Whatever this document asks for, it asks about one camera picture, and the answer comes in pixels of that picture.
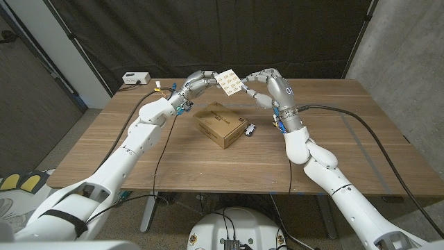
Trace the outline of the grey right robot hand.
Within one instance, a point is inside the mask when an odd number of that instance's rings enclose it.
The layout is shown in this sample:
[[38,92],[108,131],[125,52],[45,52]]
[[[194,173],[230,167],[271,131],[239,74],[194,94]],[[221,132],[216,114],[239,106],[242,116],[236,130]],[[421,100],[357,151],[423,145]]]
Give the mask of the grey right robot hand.
[[[250,81],[265,83],[271,97],[249,88],[246,83]],[[274,124],[282,133],[292,133],[299,130],[305,132],[307,130],[299,117],[293,90],[278,70],[263,69],[248,75],[241,82],[241,87],[247,95],[256,100],[258,105],[265,109],[273,109]]]

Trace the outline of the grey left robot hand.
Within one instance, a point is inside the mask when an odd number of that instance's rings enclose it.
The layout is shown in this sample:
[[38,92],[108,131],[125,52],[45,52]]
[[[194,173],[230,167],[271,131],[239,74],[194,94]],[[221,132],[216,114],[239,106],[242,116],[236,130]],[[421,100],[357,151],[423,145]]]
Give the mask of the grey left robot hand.
[[204,91],[214,85],[218,85],[216,71],[199,70],[189,75],[182,87],[175,91],[169,103],[174,107],[176,112],[191,109],[191,100],[199,97]]

